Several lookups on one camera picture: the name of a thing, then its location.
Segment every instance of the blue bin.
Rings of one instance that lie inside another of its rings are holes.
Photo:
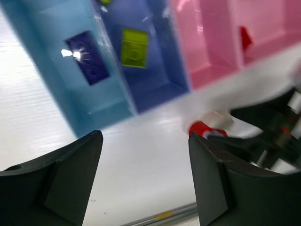
[[[101,31],[94,18],[91,1],[0,2],[77,136],[133,115],[124,93],[126,88],[120,84],[120,71],[110,42],[106,41],[105,31]],[[91,59],[96,65],[81,67],[81,61],[70,49],[74,43],[75,46],[80,44],[80,40],[90,42],[94,54]],[[84,76],[82,70],[88,70],[90,76],[95,73],[92,67],[100,70],[100,77]]]
[[[189,91],[171,12],[165,0],[111,0],[97,8],[138,113]],[[147,35],[145,67],[123,64],[125,31]]]

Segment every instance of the pink bin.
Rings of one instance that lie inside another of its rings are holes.
[[[170,0],[197,89],[301,41],[301,0]],[[244,27],[252,44],[244,51]]]

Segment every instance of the white table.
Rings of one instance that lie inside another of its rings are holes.
[[[239,106],[289,86],[301,45],[103,131],[104,145],[84,225],[118,226],[195,202],[182,121]],[[32,61],[0,12],[0,170],[75,140]],[[254,128],[238,122],[233,133]],[[281,164],[277,171],[290,167]]]

